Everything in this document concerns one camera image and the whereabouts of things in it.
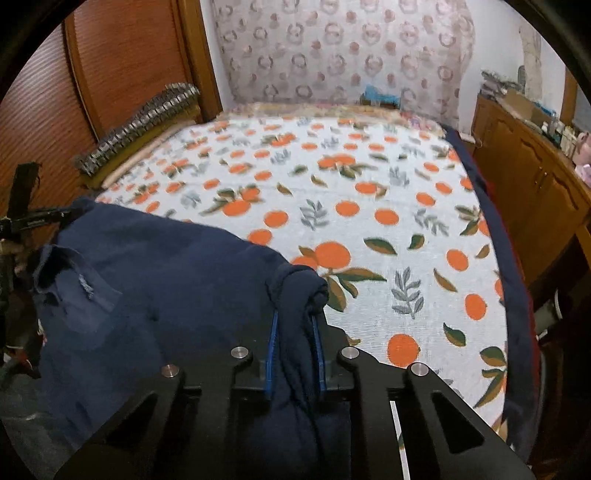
silver bolt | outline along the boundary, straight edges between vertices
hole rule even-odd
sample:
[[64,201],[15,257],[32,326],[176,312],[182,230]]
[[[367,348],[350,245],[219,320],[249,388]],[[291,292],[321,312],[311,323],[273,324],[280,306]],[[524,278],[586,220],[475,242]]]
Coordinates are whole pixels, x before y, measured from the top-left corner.
[[160,369],[160,373],[166,378],[176,377],[180,371],[181,369],[173,364],[164,365]]
[[429,367],[425,364],[416,363],[411,366],[410,371],[417,377],[424,377],[429,373]]
[[248,348],[245,346],[236,346],[232,349],[230,355],[238,359],[244,358],[248,355]]
[[340,354],[345,358],[352,360],[353,358],[357,358],[359,356],[359,350],[357,350],[354,346],[346,346],[340,351]]

wooden dresser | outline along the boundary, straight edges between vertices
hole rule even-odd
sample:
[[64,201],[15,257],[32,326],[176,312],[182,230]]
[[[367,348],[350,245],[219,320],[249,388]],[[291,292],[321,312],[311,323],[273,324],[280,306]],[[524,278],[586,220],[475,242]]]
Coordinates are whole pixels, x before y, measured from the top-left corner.
[[472,124],[473,155],[531,286],[560,258],[573,237],[591,261],[591,189],[549,140],[479,97]]

blue object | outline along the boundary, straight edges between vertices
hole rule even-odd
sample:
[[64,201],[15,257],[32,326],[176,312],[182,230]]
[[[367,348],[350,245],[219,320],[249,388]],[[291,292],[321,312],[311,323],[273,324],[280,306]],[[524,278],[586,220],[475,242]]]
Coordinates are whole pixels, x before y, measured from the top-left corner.
[[230,352],[249,325],[271,333],[276,315],[269,410],[239,425],[245,462],[261,479],[349,477],[348,407],[316,406],[311,318],[326,321],[328,293],[315,271],[218,228],[90,199],[74,206],[86,213],[43,248],[35,271],[41,386],[74,447],[140,379]]
[[397,108],[400,107],[400,97],[381,93],[376,87],[372,85],[367,85],[365,87],[363,96],[370,102],[393,103]]
[[530,295],[503,220],[486,191],[484,178],[458,133],[451,127],[444,128],[446,140],[456,150],[474,186],[495,247],[507,318],[509,374],[503,413],[509,426],[507,444],[513,445],[515,453],[526,462],[537,435],[535,425],[540,387],[540,350],[535,338]]

folded fabric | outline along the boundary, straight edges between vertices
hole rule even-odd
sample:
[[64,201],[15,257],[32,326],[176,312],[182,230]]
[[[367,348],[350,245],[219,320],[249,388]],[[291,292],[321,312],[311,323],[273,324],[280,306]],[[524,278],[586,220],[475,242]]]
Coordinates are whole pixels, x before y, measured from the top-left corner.
[[35,271],[47,335],[42,386],[79,447],[138,381],[165,364],[230,351],[278,314],[269,412],[246,422],[255,478],[346,478],[350,421],[316,406],[311,316],[326,282],[221,229],[79,199],[85,214],[46,245]]

bedsheet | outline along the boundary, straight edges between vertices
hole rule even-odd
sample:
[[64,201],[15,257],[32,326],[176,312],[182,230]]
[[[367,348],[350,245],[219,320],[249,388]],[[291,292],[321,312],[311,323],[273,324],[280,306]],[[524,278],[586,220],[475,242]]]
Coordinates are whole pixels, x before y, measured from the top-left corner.
[[445,140],[386,122],[230,118],[181,130],[97,201],[224,228],[314,268],[351,345],[428,364],[499,430],[504,292]]

